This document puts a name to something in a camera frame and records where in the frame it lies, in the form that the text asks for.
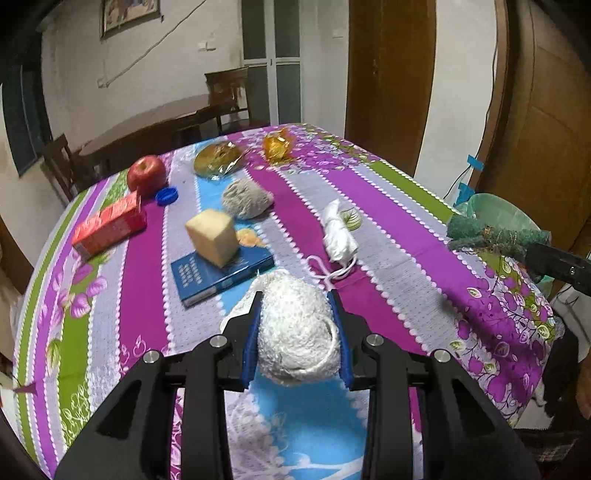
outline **table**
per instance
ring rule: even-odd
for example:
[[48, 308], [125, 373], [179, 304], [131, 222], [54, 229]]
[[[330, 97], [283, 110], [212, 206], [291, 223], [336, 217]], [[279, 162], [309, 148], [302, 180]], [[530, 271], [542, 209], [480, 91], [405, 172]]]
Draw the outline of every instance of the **table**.
[[80, 160], [101, 165], [110, 175], [138, 158], [161, 154], [201, 140], [199, 125], [230, 114], [231, 101], [212, 103], [209, 94], [165, 103], [115, 125], [82, 147]]
[[[194, 155], [209, 141], [162, 155], [178, 201], [164, 209], [145, 204], [146, 231], [87, 264], [70, 247], [73, 229], [125, 195], [125, 172], [81, 193], [64, 212], [35, 268], [15, 351], [17, 378], [34, 382], [37, 393], [18, 395], [19, 435], [45, 472], [53, 474], [89, 416], [146, 350], [188, 351], [219, 332], [249, 282], [186, 310], [170, 262], [193, 250], [185, 221], [220, 208], [223, 189], [245, 176], [273, 192], [275, 204], [266, 218], [236, 228], [252, 228], [278, 267], [310, 283], [304, 259], [318, 255], [327, 263], [318, 212], [340, 199], [359, 243], [359, 265], [335, 284], [345, 309], [408, 351], [450, 350], [507, 420], [517, 422], [563, 329], [537, 287], [510, 258], [450, 252], [445, 223], [453, 209], [411, 177], [311, 125], [288, 128], [297, 137], [294, 162], [275, 168], [264, 160], [262, 138], [277, 127], [240, 132], [229, 138], [251, 149], [246, 168], [217, 182], [193, 174]], [[367, 392], [346, 392], [339, 380], [284, 388], [257, 374], [249, 391], [226, 394], [235, 478], [359, 472], [367, 407]], [[180, 393], [173, 478], [182, 408]], [[417, 419], [414, 402], [412, 410]], [[414, 438], [420, 459], [419, 422]], [[420, 461], [415, 469], [420, 476]]]

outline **blue gripper pad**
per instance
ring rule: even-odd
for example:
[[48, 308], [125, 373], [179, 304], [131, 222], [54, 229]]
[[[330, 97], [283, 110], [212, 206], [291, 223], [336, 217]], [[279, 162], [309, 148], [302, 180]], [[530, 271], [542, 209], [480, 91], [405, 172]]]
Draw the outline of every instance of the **blue gripper pad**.
[[248, 388], [250, 382], [255, 378], [256, 364], [258, 363], [258, 328], [261, 323], [261, 302], [259, 301], [254, 308], [253, 320], [242, 351], [240, 381], [244, 388]]
[[345, 336], [345, 329], [343, 328], [343, 322], [340, 318], [338, 308], [336, 306], [335, 298], [331, 293], [328, 293], [328, 299], [330, 308], [333, 312], [333, 320], [337, 328], [339, 329], [339, 340], [340, 340], [340, 379], [345, 382], [345, 387], [349, 388], [353, 383], [353, 362], [351, 359], [351, 351], [349, 349], [349, 342]]

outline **white cloth bundle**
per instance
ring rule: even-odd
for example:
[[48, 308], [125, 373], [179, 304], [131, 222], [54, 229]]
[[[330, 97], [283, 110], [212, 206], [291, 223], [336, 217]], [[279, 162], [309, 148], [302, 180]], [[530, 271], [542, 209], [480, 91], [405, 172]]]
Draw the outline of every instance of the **white cloth bundle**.
[[339, 331], [328, 299], [317, 287], [274, 270], [252, 282], [244, 297], [222, 321], [248, 313], [257, 291], [263, 292], [258, 333], [258, 366], [281, 385], [315, 382], [340, 367]]
[[333, 200], [320, 215], [320, 223], [324, 229], [324, 248], [328, 254], [331, 262], [337, 262], [341, 265], [337, 271], [330, 272], [324, 265], [320, 257], [310, 255], [306, 258], [308, 265], [310, 260], [316, 260], [323, 275], [314, 275], [315, 278], [323, 280], [326, 287], [331, 290], [333, 284], [331, 280], [342, 280], [357, 263], [357, 249], [359, 245], [349, 232], [345, 222], [339, 214], [339, 200]]

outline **metal screw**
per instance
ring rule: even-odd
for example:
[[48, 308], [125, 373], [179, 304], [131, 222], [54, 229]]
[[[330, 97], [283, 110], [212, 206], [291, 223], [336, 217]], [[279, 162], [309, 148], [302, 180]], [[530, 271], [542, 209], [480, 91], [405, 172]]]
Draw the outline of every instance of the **metal screw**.
[[224, 337], [223, 335], [216, 335], [216, 336], [211, 337], [209, 339], [209, 344], [214, 348], [221, 348], [225, 344], [227, 344], [227, 342], [228, 342], [228, 339], [226, 337]]
[[145, 364], [153, 364], [156, 360], [160, 358], [160, 352], [157, 350], [148, 350], [144, 353], [142, 360]]
[[435, 357], [435, 360], [442, 364], [446, 364], [452, 359], [452, 356], [447, 350], [436, 350], [433, 356]]
[[371, 346], [380, 346], [384, 342], [384, 337], [378, 335], [377, 333], [372, 333], [365, 337], [365, 341], [368, 342]]

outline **blue bottle cap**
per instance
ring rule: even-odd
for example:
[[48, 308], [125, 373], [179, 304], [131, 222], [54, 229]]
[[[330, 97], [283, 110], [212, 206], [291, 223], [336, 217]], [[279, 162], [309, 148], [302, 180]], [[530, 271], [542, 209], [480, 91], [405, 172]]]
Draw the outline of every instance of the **blue bottle cap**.
[[178, 190], [175, 187], [166, 187], [156, 194], [156, 203], [161, 207], [170, 205], [178, 199]]

